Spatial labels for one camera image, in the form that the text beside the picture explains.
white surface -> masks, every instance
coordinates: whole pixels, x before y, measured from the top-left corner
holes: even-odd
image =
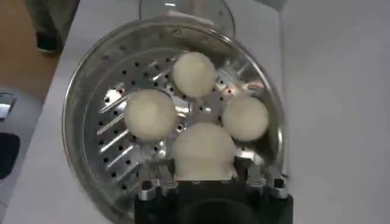
[[[281,89],[278,13],[252,0],[229,0],[237,37]],[[106,33],[138,17],[132,0],[81,0],[3,224],[109,223],[82,193],[61,137],[63,98],[80,59]]]
[[[390,222],[389,9],[291,0],[282,12],[294,223]]]

white dough ball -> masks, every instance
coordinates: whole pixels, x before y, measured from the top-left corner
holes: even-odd
[[[226,131],[211,123],[197,123],[174,143],[175,179],[187,181],[230,180],[236,148]]]
[[[131,95],[124,110],[127,129],[137,138],[165,138],[176,126],[177,113],[172,99],[165,93],[144,89]]]
[[[210,94],[217,74],[214,64],[204,54],[183,54],[173,66],[173,79],[178,89],[192,98]]]
[[[258,99],[239,96],[232,99],[222,114],[222,124],[233,138],[252,141],[261,137],[269,123],[266,106]]]

perforated steamer tray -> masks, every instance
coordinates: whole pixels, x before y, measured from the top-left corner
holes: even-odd
[[[171,69],[187,51],[207,55],[218,69],[213,92],[190,99],[174,85]],[[179,117],[166,138],[143,142],[124,124],[126,99],[140,89],[169,94]],[[251,159],[269,180],[283,167],[283,110],[264,70],[235,40],[186,18],[160,17],[126,24],[101,39],[80,62],[63,109],[63,141],[69,164],[99,210],[115,223],[133,223],[132,202],[141,180],[172,181],[172,144],[196,122],[221,124],[226,103],[240,94],[269,110],[267,133],[235,142],[237,157]]]

steamed bun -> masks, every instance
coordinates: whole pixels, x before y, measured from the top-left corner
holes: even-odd
[[[175,179],[187,181],[230,180],[236,148],[226,131],[211,123],[197,123],[174,143]]]
[[[266,106],[258,99],[239,96],[232,99],[222,114],[222,124],[233,138],[252,141],[261,137],[269,123]]]
[[[172,99],[165,93],[144,89],[131,95],[124,110],[127,129],[145,140],[167,137],[176,126],[177,113]]]
[[[217,78],[214,64],[204,54],[185,53],[173,66],[173,79],[178,89],[192,98],[210,94]]]

shoe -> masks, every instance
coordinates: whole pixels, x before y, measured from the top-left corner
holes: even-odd
[[[59,38],[56,35],[36,33],[38,51],[44,54],[54,54],[60,48]]]

